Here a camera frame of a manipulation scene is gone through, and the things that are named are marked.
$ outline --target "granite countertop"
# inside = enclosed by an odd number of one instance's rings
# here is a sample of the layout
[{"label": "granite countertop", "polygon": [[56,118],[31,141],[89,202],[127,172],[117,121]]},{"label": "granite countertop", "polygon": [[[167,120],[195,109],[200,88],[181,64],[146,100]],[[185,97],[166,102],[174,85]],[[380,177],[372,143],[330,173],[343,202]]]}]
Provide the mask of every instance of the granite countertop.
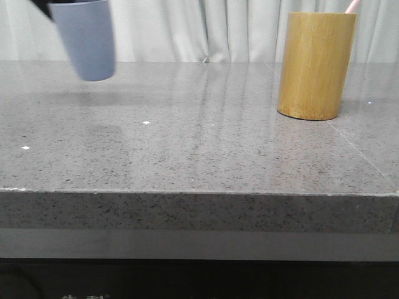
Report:
[{"label": "granite countertop", "polygon": [[330,121],[276,112],[280,69],[0,62],[0,227],[398,232],[398,65]]}]

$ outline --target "wooden cylinder holder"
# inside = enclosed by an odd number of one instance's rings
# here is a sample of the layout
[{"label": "wooden cylinder holder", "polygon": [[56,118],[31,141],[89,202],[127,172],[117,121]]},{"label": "wooden cylinder holder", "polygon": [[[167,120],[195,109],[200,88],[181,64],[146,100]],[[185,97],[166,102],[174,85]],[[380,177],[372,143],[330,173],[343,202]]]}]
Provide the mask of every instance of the wooden cylinder holder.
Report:
[{"label": "wooden cylinder holder", "polygon": [[337,117],[355,14],[290,12],[277,110],[304,120]]}]

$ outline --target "gray cup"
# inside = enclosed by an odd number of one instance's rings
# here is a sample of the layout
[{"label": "gray cup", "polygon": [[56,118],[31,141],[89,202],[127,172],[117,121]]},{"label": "gray cup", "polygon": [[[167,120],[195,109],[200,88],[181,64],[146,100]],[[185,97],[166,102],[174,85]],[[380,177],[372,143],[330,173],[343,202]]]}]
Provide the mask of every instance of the gray cup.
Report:
[{"label": "gray cup", "polygon": [[115,72],[115,46],[108,0],[49,3],[68,56],[78,75],[104,80]]}]

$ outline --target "curtain fold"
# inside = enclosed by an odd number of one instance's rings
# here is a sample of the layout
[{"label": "curtain fold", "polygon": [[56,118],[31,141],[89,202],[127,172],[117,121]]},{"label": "curtain fold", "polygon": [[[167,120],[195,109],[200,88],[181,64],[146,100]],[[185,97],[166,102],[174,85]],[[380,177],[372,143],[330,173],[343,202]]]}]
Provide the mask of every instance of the curtain fold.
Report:
[{"label": "curtain fold", "polygon": [[[343,12],[350,0],[109,0],[117,60],[281,62],[290,11]],[[399,1],[362,0],[351,59],[398,62]],[[0,59],[67,60],[28,0],[0,0]]]}]

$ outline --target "gray countertop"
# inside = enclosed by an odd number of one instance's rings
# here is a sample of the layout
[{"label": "gray countertop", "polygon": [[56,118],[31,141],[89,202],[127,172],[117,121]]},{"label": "gray countertop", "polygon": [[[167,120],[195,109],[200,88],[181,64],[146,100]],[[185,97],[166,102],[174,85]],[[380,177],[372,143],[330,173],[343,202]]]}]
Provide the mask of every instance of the gray countertop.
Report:
[{"label": "gray countertop", "polygon": [[280,68],[0,62],[0,227],[398,232],[398,65],[330,121],[276,112]]}]

